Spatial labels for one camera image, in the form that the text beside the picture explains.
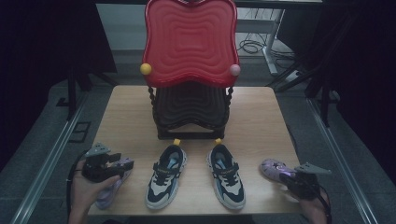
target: pink ball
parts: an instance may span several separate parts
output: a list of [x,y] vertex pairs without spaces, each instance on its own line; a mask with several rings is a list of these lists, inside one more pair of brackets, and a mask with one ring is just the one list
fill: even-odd
[[231,75],[237,77],[241,73],[241,67],[238,64],[233,64],[230,67]]

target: sneaker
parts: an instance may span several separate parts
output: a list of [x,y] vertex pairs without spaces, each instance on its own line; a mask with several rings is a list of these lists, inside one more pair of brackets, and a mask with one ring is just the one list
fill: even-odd
[[186,153],[178,146],[179,142],[176,139],[154,163],[154,174],[146,193],[146,206],[150,209],[164,208],[176,197],[178,178],[187,163]]
[[[119,161],[113,162],[112,167],[122,166],[123,164],[131,161],[132,160],[129,158],[123,158]],[[121,179],[119,179],[116,183],[114,183],[110,187],[100,191],[98,197],[96,198],[96,202],[95,202],[96,207],[102,210],[107,209],[113,203],[117,191],[119,190],[122,183],[126,180],[126,178],[128,178],[128,176],[131,174],[131,172],[132,169],[125,171]]]
[[238,174],[238,163],[220,140],[207,154],[206,162],[214,177],[214,188],[219,201],[230,209],[241,209],[246,203],[245,190]]
[[286,166],[284,162],[276,161],[274,159],[264,160],[260,166],[262,173],[269,179],[282,183],[280,174],[294,176],[296,171]]

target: yellow ball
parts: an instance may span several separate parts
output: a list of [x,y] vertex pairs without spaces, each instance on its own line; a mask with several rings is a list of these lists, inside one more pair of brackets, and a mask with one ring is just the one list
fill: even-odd
[[149,63],[143,63],[140,65],[140,72],[143,75],[149,75],[151,73],[151,65]]

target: red lid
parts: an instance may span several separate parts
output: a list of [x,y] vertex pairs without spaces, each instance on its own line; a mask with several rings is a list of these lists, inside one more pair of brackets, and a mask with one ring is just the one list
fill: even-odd
[[232,0],[150,0],[146,5],[148,39],[143,63],[148,85],[170,87],[185,81],[226,88],[237,77],[236,7]]

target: wooden table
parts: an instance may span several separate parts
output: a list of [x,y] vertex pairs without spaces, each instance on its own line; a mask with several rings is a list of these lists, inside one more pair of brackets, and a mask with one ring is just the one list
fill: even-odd
[[240,211],[226,209],[216,198],[213,176],[206,154],[213,140],[182,140],[188,162],[179,179],[176,198],[164,209],[151,211],[145,205],[152,166],[173,140],[159,140],[151,114],[148,87],[118,86],[108,102],[95,138],[134,160],[132,174],[120,187],[107,210],[95,205],[90,215],[217,215],[300,212],[285,187],[266,179],[260,172],[263,159],[274,158],[289,167],[299,165],[274,92],[265,87],[235,87],[230,119],[222,143],[239,163],[247,203]]

